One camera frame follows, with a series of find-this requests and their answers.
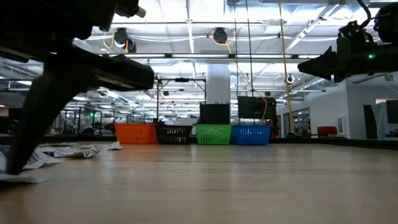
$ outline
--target metal frame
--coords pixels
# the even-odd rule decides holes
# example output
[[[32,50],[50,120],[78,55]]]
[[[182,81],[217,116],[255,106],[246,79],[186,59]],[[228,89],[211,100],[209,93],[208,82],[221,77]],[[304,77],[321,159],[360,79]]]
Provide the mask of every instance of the metal frame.
[[[159,83],[160,81],[166,81],[162,88],[159,88]],[[199,86],[199,88],[205,92],[205,103],[206,103],[206,99],[207,99],[207,83],[206,83],[206,79],[205,78],[160,78],[157,80],[157,84],[156,84],[156,118],[159,120],[159,92],[162,91],[162,89],[169,84],[169,82],[171,81],[175,81],[175,82],[189,82],[189,81],[193,81],[195,82],[195,84],[197,84]],[[205,83],[205,88],[203,89],[203,87],[201,87],[198,83],[198,81],[203,81]]]

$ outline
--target black monitor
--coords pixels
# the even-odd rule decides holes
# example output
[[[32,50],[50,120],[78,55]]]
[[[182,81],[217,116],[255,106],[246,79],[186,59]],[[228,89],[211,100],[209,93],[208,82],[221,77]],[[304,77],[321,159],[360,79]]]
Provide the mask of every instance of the black monitor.
[[[19,120],[21,118],[22,108],[9,108],[8,109],[8,118]]]
[[[267,100],[267,111],[264,119],[276,119],[276,100],[272,97],[265,97]],[[262,119],[266,102],[261,97],[239,96],[238,117]]]
[[[398,100],[387,100],[387,122],[398,124]]]

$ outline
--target black basket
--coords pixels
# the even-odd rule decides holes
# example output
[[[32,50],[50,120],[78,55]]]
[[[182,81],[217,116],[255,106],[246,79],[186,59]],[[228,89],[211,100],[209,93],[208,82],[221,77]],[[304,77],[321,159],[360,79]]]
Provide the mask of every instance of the black basket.
[[[157,125],[156,135],[159,144],[190,144],[192,126]]]

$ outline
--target security camera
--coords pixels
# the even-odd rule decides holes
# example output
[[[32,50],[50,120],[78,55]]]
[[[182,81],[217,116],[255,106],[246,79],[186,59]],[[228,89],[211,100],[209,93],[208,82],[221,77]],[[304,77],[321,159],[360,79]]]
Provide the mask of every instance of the security camera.
[[[293,84],[293,82],[294,82],[294,77],[293,77],[292,74],[289,74],[289,76],[286,78],[286,82],[287,82],[288,85]]]

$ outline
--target ceiling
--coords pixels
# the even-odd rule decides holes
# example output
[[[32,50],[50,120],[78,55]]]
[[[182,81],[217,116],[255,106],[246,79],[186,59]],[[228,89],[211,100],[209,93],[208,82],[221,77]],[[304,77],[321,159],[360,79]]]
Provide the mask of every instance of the ceiling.
[[[278,1],[263,0],[238,0],[234,6],[232,0],[145,0],[140,2],[140,7],[147,11],[145,18],[126,18],[114,16],[109,32],[94,28],[88,40],[75,40],[75,45],[96,54],[123,54],[124,50],[112,43],[113,32],[118,27],[126,27],[129,37],[137,45],[136,54],[229,54],[228,47],[217,45],[211,38],[216,27],[224,27],[228,34],[230,49],[234,54],[282,55],[282,38],[280,38],[280,14]],[[303,57],[300,60],[287,59],[287,73],[296,79],[294,87],[306,90],[321,89],[329,82],[320,82],[315,77],[300,73],[297,64],[304,61],[308,55],[320,55],[329,46],[335,48],[335,39],[338,28],[349,21],[366,19],[365,12],[354,0],[332,1],[346,2],[347,4],[328,5],[328,0],[282,1],[283,31],[285,37],[286,54],[297,54]],[[375,16],[379,7],[385,1],[365,1]],[[373,22],[367,26],[375,39],[377,33],[373,31]],[[214,63],[212,59],[169,59],[169,58],[132,58],[140,63],[152,66],[160,78],[206,78],[207,65]],[[234,60],[223,60],[230,67],[230,73],[236,80],[239,72]],[[256,89],[281,89],[284,88],[284,64],[282,58],[253,60],[237,59],[239,68],[243,73],[252,75],[253,85]],[[0,60],[0,78],[13,78],[31,80],[42,73],[41,63],[30,61],[27,64]],[[12,82],[12,87],[21,89],[29,88],[29,83]],[[247,88],[243,76],[239,76],[239,89]],[[167,88],[195,88],[200,90],[197,83],[170,82]],[[92,102],[98,109],[107,108],[99,105],[112,105],[110,110],[135,110],[139,114],[152,113],[155,108],[156,91],[147,92],[113,92],[110,95],[99,94],[98,91],[81,95],[86,100],[74,100],[68,107],[82,103]],[[164,113],[186,116],[198,112],[198,103],[192,99],[203,99],[204,92],[173,92],[161,98],[184,98],[181,104],[165,105],[170,101],[164,100]],[[275,93],[277,99],[283,100],[284,96]]]

